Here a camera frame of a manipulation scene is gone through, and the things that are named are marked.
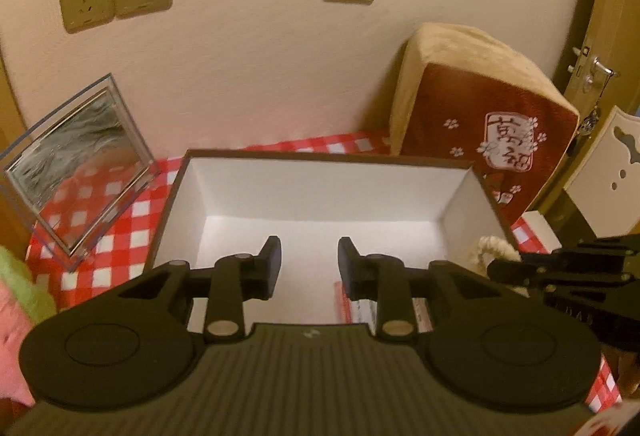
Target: pink fabric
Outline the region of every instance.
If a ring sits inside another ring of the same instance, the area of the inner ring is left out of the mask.
[[[0,398],[33,405],[33,397],[18,366],[18,350],[33,324],[11,289],[0,280]]]

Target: metal pin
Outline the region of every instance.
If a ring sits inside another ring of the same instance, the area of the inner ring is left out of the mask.
[[[391,337],[406,337],[414,331],[414,326],[402,320],[387,321],[382,324],[382,331]]]
[[[239,330],[238,324],[233,321],[214,321],[207,326],[207,331],[216,337],[230,337]]]

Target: ribbed black surface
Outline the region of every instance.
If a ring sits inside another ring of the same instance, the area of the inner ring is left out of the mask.
[[[117,412],[39,403],[8,436],[566,436],[585,406],[551,414],[492,412],[456,397],[410,348],[362,325],[259,325],[211,346],[174,390]]]

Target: open cardboard box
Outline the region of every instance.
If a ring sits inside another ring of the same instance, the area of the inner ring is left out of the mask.
[[[212,267],[282,242],[273,298],[244,303],[254,322],[338,323],[337,244],[382,253],[407,267],[447,259],[470,270],[481,236],[516,241],[482,177],[467,162],[430,158],[188,151],[167,200],[145,268],[183,259]],[[202,331],[206,299],[189,324]]]

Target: brown box edge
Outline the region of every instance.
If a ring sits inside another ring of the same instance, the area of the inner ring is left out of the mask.
[[[373,154],[358,154],[358,155],[339,155],[332,153],[297,153],[297,152],[282,152],[282,151],[236,151],[231,149],[189,149],[180,163],[180,169],[175,177],[175,181],[169,192],[160,220],[154,236],[149,245],[149,251],[146,255],[145,266],[143,272],[148,272],[153,268],[154,260],[158,254],[158,248],[162,241],[162,235],[164,228],[169,219],[169,214],[173,208],[175,197],[178,194],[178,189],[182,183],[184,173],[189,166],[192,158],[254,158],[254,159],[278,159],[278,160],[304,160],[304,161],[338,161],[338,162],[350,162],[350,163],[382,163],[391,165],[414,165],[419,167],[440,167],[444,169],[471,169],[475,177],[478,179],[485,196],[489,200],[489,203],[494,210],[500,226],[504,232],[506,241],[518,249],[518,242],[516,241],[511,226],[508,225],[506,219],[500,212],[498,204],[494,197],[491,195],[488,187],[484,183],[482,174],[478,171],[478,167],[469,161],[452,160],[443,158],[426,158],[423,156],[393,156],[393,155],[373,155]]]

